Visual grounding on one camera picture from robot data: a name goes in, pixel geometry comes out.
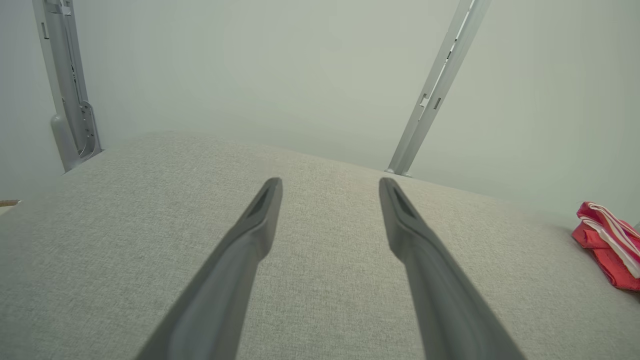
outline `red and white striped cloth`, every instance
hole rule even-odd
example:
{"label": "red and white striped cloth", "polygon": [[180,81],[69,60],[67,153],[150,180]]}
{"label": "red and white striped cloth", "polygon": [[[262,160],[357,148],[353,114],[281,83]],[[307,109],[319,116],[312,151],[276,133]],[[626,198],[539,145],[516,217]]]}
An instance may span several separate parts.
{"label": "red and white striped cloth", "polygon": [[590,201],[577,212],[582,222],[573,238],[591,249],[609,282],[617,288],[640,291],[640,234],[604,206]]}

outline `background wall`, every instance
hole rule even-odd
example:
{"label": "background wall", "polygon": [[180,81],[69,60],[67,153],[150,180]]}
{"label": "background wall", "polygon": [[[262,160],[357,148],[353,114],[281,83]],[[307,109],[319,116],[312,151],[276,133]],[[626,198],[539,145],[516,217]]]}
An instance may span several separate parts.
{"label": "background wall", "polygon": [[458,0],[76,1],[109,148],[167,129],[384,170]]}
{"label": "background wall", "polygon": [[640,3],[493,0],[411,173],[640,220]]}
{"label": "background wall", "polygon": [[0,200],[24,200],[64,173],[31,1],[0,2],[0,49]]}

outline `gray fabric surface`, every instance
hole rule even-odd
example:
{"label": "gray fabric surface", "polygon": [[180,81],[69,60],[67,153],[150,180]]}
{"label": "gray fabric surface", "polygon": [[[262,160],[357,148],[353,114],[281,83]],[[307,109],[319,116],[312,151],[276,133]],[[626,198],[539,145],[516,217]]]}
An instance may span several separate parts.
{"label": "gray fabric surface", "polygon": [[[262,183],[284,182],[238,359],[421,359],[380,171],[201,135],[98,155],[0,217],[0,359],[130,359]],[[495,199],[394,176],[529,359],[640,356],[638,297]]]}

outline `folded towel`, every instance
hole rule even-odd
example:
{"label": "folded towel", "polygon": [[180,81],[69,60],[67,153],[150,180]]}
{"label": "folded towel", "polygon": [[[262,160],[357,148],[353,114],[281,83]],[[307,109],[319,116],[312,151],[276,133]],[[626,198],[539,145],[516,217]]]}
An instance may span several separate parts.
{"label": "folded towel", "polygon": [[640,291],[640,234],[607,208],[584,202],[582,220],[573,238],[590,249],[609,282],[620,289]]}

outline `white panel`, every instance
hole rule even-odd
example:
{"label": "white panel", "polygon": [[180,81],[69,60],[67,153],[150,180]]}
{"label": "white panel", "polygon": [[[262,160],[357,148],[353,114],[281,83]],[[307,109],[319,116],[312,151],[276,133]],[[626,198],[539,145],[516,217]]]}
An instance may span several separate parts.
{"label": "white panel", "polygon": [[0,3],[0,200],[24,200],[64,170],[31,1]]}
{"label": "white panel", "polygon": [[77,1],[105,148],[207,131],[386,168],[456,0]]}
{"label": "white panel", "polygon": [[411,173],[640,219],[640,3],[493,0]]}

